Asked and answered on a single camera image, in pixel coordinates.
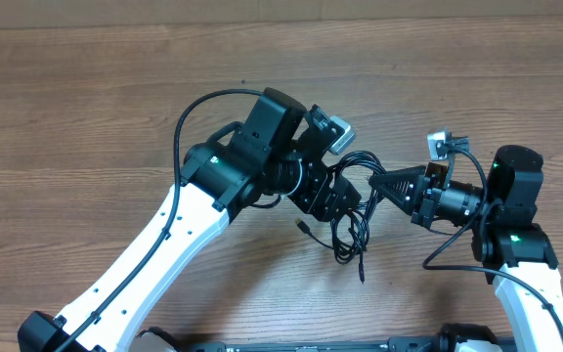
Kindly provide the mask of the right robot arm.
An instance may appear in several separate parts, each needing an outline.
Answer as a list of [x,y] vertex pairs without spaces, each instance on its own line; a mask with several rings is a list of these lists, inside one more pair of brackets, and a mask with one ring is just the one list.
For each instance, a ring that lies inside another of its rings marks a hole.
[[[549,236],[534,221],[543,182],[543,158],[526,147],[506,145],[490,171],[478,172],[482,185],[453,180],[453,161],[466,147],[438,142],[426,166],[372,176],[369,183],[425,229],[446,220],[458,230],[423,261],[429,271],[485,275],[506,314],[519,351],[563,351],[563,293],[559,261]],[[472,233],[476,265],[434,264],[434,259]]]

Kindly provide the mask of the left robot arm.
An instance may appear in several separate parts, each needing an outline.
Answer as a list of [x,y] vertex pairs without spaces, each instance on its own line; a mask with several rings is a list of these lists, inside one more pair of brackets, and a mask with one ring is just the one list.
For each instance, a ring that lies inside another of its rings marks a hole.
[[22,351],[125,351],[188,263],[263,195],[290,199],[316,220],[338,220],[360,201],[322,161],[355,139],[351,125],[273,88],[255,94],[244,122],[174,155],[174,184],[107,271],[56,316],[22,323]]

